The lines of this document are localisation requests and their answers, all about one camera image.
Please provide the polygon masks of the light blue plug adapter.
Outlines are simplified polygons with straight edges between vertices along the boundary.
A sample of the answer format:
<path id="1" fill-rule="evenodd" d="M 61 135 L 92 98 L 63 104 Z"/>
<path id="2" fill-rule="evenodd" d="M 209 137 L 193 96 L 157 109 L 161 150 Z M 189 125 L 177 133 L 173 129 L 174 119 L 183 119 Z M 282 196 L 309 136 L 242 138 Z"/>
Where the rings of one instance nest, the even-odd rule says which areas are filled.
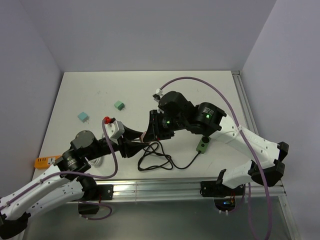
<path id="1" fill-rule="evenodd" d="M 90 116 L 85 113 L 85 112 L 81 112 L 77 115 L 77 118 L 82 122 L 82 123 L 89 123 L 90 121 Z"/>

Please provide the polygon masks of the pink plug adapter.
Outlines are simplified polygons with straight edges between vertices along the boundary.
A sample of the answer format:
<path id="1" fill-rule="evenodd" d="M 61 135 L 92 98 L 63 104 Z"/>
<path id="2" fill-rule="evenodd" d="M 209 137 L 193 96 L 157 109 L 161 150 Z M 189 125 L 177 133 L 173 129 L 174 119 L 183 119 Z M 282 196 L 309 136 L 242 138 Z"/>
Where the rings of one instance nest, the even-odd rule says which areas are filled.
<path id="1" fill-rule="evenodd" d="M 142 142 L 142 143 L 144 143 L 145 142 L 145 135 L 146 135 L 146 131 L 145 132 L 143 132 L 143 134 L 140 136 L 140 141 Z"/>

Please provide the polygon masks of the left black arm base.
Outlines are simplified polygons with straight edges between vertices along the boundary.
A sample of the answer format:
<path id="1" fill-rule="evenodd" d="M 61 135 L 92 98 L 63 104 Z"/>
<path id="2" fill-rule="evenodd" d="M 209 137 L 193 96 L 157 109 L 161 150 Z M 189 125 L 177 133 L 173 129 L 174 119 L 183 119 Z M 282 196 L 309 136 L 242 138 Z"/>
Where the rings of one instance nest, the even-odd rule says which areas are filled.
<path id="1" fill-rule="evenodd" d="M 114 186 L 112 184 L 99 184 L 95 188 L 85 191 L 78 204 L 78 213 L 88 217 L 96 215 L 100 206 L 83 202 L 97 201 L 102 203 L 102 201 L 110 201 L 113 198 L 113 192 Z"/>

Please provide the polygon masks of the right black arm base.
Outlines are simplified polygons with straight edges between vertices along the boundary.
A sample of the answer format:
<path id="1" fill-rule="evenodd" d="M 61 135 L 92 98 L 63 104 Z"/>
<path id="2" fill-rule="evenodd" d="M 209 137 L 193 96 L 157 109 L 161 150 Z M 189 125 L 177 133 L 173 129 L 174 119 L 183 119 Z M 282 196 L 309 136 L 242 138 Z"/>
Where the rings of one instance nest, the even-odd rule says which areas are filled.
<path id="1" fill-rule="evenodd" d="M 217 184 L 216 180 L 210 180 L 200 182 L 199 193 L 204 198 L 213 198 L 217 211 L 227 215 L 236 211 L 244 202 L 245 191 L 245 184 L 231 189 L 223 184 Z"/>

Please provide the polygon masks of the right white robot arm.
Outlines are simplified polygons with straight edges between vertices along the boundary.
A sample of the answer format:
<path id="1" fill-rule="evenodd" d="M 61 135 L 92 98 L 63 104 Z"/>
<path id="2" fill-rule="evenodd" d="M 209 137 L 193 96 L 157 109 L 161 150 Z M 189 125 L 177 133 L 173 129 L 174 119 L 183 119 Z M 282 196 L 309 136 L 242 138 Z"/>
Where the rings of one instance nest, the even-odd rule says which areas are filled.
<path id="1" fill-rule="evenodd" d="M 157 110 L 149 112 L 149 124 L 143 142 L 171 139 L 176 131 L 187 130 L 222 142 L 249 158 L 249 162 L 220 171 L 216 189 L 222 195 L 236 187 L 255 182 L 273 187 L 284 175 L 286 142 L 268 141 L 238 125 L 226 112 L 209 102 L 193 105 L 180 92 L 155 93 Z"/>

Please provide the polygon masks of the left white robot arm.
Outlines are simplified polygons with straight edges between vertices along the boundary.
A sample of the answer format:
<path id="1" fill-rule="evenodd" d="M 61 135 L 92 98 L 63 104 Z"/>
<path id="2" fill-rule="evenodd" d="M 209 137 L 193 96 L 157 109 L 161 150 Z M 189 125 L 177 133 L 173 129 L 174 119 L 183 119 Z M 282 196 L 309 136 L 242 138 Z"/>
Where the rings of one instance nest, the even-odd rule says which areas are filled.
<path id="1" fill-rule="evenodd" d="M 41 213 L 70 201 L 89 201 L 99 195 L 98 176 L 87 174 L 89 161 L 117 151 L 130 158 L 147 146 L 135 142 L 142 132 L 125 127 L 116 142 L 97 139 L 89 130 L 80 131 L 70 148 L 39 177 L 0 199 L 0 237 L 7 240 L 23 232 L 28 222 Z"/>

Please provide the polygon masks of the green plug adapter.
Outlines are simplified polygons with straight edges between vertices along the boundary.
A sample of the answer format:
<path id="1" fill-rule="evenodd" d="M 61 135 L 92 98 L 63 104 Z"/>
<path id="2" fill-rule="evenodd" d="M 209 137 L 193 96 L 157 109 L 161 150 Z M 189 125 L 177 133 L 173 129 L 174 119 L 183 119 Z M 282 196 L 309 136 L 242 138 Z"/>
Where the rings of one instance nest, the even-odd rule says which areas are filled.
<path id="1" fill-rule="evenodd" d="M 125 104 L 124 104 L 122 101 L 118 100 L 118 101 L 116 101 L 116 102 L 114 103 L 114 107 L 115 107 L 118 111 L 121 111 L 122 109 L 125 108 Z"/>

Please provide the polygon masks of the green power strip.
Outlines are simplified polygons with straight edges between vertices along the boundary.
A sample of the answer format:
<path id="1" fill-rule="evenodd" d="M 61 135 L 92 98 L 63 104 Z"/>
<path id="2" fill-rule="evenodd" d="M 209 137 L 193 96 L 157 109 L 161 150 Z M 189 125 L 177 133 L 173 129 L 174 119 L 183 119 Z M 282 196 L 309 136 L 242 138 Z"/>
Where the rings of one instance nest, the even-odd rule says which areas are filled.
<path id="1" fill-rule="evenodd" d="M 202 138 L 200 139 L 196 147 L 196 151 L 200 154 L 204 154 L 209 146 L 210 141 L 211 141 L 210 137 L 202 136 Z"/>

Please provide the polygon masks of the orange power strip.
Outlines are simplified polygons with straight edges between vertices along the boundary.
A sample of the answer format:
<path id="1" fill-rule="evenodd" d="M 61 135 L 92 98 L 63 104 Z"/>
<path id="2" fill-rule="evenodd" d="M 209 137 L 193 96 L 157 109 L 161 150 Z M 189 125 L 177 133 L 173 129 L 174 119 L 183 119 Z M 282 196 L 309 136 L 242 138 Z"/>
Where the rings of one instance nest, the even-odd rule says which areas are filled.
<path id="1" fill-rule="evenodd" d="M 60 158 L 60 155 L 47 156 L 47 157 L 38 157 L 35 159 L 34 168 L 38 170 L 43 170 L 49 168 L 55 163 L 55 161 Z"/>

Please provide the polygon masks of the aluminium mounting rail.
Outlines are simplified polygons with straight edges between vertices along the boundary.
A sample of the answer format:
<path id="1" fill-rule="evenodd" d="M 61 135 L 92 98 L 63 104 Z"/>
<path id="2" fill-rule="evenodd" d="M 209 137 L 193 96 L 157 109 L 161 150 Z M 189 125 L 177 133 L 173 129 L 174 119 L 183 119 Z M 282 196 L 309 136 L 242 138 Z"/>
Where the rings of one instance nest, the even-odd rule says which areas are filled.
<path id="1" fill-rule="evenodd" d="M 96 180 L 104 193 L 103 202 L 156 202 L 201 200 L 202 181 L 214 178 L 158 178 L 131 180 Z"/>

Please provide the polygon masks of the aluminium side frame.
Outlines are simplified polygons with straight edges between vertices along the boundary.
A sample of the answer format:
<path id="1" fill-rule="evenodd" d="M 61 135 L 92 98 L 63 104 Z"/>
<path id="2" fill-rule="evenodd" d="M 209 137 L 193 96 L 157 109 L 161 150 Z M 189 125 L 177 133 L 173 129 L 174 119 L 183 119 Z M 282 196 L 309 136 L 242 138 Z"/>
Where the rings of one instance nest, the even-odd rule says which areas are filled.
<path id="1" fill-rule="evenodd" d="M 253 117 L 253 112 L 251 110 L 249 100 L 247 98 L 247 94 L 244 89 L 244 85 L 241 79 L 241 72 L 239 70 L 231 71 L 234 84 L 239 96 L 240 104 L 242 107 L 243 115 L 245 122 L 247 124 L 247 127 L 250 131 L 253 131 L 255 134 L 259 134 L 256 122 Z M 282 181 L 280 181 L 280 186 L 283 189 L 283 194 L 278 196 L 278 201 L 280 204 L 280 209 L 283 215 L 283 218 L 285 220 L 285 225 L 289 234 L 290 240 L 301 240 L 301 235 L 299 233 L 297 224 L 295 222 L 294 216 L 292 214 L 289 202 L 288 202 L 288 196 L 286 189 L 284 187 L 284 184 Z"/>

